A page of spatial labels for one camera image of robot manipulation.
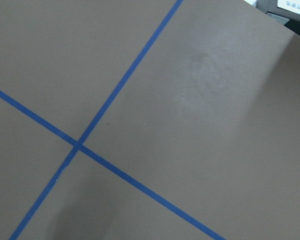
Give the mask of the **black laptop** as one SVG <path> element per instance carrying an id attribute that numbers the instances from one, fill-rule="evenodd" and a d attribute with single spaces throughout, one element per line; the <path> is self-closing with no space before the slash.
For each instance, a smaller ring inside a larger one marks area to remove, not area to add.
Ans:
<path id="1" fill-rule="evenodd" d="M 300 14 L 278 6 L 277 0 L 257 0 L 256 8 L 300 36 Z"/>

